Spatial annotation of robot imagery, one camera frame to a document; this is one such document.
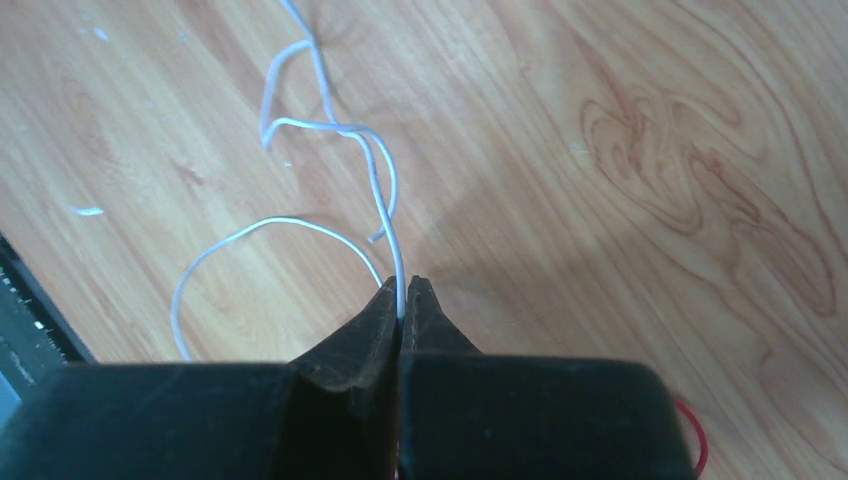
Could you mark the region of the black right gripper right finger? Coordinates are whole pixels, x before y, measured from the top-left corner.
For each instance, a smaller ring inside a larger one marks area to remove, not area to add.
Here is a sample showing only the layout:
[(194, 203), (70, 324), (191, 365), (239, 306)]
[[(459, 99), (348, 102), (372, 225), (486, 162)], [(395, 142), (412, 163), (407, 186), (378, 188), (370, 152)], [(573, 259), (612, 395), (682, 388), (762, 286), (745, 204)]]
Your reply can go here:
[(672, 396), (647, 366), (485, 354), (411, 279), (399, 357), (403, 479), (692, 479)]

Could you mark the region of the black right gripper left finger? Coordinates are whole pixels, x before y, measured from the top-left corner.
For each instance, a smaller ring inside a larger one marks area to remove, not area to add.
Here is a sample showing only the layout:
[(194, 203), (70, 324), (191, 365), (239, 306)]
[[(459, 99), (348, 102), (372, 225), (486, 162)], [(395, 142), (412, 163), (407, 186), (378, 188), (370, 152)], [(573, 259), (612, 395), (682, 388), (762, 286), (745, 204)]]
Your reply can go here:
[(5, 479), (390, 479), (394, 280), (286, 363), (76, 364), (1, 435)]

